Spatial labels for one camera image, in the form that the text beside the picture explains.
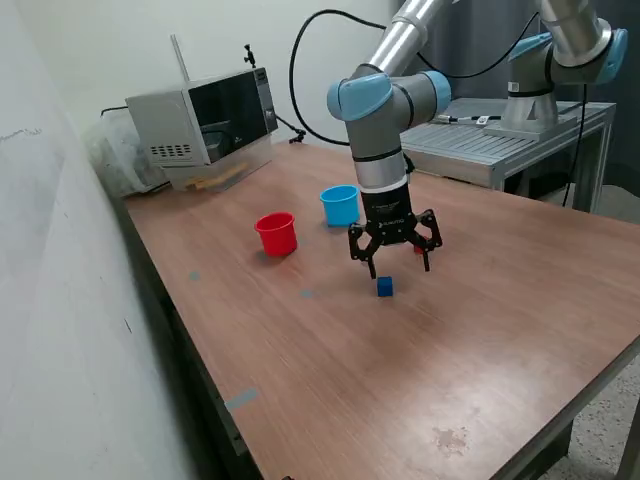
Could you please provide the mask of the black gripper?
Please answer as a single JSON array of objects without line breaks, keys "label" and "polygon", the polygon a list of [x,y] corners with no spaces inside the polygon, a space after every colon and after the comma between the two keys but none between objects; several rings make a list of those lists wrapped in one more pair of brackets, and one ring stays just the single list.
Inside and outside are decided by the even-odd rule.
[{"label": "black gripper", "polygon": [[[415,217],[407,183],[379,193],[361,194],[366,224],[352,223],[348,228],[350,256],[367,264],[372,279],[377,278],[374,255],[380,245],[402,244],[409,240],[414,232],[412,244],[414,252],[423,259],[426,272],[431,270],[429,253],[443,244],[435,212],[427,209]],[[429,235],[414,231],[417,225],[424,226]],[[359,246],[359,240],[366,233],[370,239],[365,248]]]}]

